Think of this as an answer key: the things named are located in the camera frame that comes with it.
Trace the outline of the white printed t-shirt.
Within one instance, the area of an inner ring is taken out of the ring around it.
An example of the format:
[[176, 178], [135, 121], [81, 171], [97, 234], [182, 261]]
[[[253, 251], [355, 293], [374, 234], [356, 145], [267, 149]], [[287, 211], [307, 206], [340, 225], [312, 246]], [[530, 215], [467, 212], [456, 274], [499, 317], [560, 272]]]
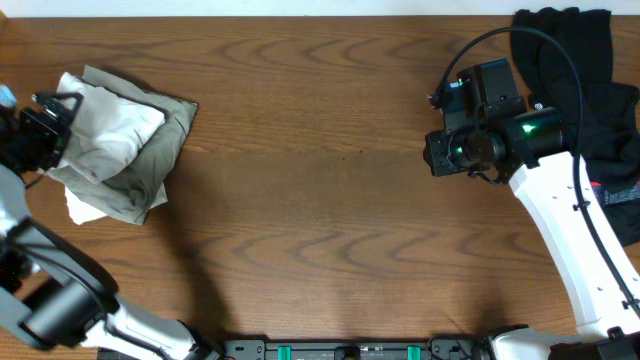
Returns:
[[161, 111], [89, 85], [69, 73], [62, 75], [57, 90], [83, 96], [58, 167], [73, 169], [93, 184], [125, 169], [165, 122]]

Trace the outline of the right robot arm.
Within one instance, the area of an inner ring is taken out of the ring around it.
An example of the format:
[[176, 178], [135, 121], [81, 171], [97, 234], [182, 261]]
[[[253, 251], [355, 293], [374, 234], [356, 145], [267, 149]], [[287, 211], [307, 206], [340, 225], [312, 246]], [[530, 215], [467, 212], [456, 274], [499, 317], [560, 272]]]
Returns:
[[567, 147], [561, 113], [530, 112], [504, 59], [467, 68], [432, 104], [444, 127], [425, 137], [436, 177], [465, 173], [508, 185], [534, 220], [562, 278], [576, 335], [516, 325], [463, 353], [467, 359], [636, 359], [639, 275], [603, 213], [582, 160]]

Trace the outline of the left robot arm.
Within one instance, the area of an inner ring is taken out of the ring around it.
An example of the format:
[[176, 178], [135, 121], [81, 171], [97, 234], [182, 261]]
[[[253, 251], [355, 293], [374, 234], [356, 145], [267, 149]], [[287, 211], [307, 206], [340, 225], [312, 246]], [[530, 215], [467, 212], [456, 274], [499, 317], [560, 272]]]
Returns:
[[80, 110], [79, 93], [37, 93], [18, 111], [1, 89], [1, 326], [42, 351], [95, 348], [101, 359], [216, 360], [223, 350], [178, 320], [118, 294], [95, 260], [35, 221], [23, 176], [59, 164]]

